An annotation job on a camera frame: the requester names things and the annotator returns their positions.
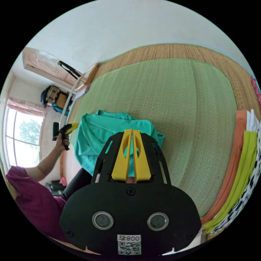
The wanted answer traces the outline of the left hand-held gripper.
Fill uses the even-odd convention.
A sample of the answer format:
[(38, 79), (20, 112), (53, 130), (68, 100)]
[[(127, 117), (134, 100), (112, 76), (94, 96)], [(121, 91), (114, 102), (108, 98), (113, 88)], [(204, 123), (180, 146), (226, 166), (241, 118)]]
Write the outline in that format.
[(79, 123), (66, 124), (58, 131), (58, 151), (69, 150), (69, 134), (77, 129)]

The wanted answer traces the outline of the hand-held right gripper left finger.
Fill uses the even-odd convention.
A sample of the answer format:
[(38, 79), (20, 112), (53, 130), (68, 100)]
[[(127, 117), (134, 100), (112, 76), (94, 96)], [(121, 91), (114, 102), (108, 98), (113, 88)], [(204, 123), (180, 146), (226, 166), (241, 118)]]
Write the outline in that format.
[(129, 173), (131, 139), (132, 130), (125, 130), (123, 132), (118, 155), (111, 175), (112, 179), (115, 181), (127, 181)]

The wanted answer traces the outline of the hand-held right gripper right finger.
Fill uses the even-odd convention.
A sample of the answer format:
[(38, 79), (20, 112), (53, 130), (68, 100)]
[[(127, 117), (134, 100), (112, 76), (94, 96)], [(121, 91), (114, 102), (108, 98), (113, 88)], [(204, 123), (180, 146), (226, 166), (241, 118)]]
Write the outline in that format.
[(132, 131), (134, 174), (136, 182), (149, 181), (151, 172), (139, 130)]

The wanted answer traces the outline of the person's left hand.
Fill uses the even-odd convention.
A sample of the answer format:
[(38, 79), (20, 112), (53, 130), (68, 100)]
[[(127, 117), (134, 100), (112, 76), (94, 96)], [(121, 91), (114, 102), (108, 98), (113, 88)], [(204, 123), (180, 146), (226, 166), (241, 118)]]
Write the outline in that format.
[(69, 146), (69, 135), (65, 135), (64, 137), (62, 136), (61, 133), (59, 133), (56, 143), (55, 143), (55, 150), (62, 153), (63, 151), (66, 150), (66, 146)]

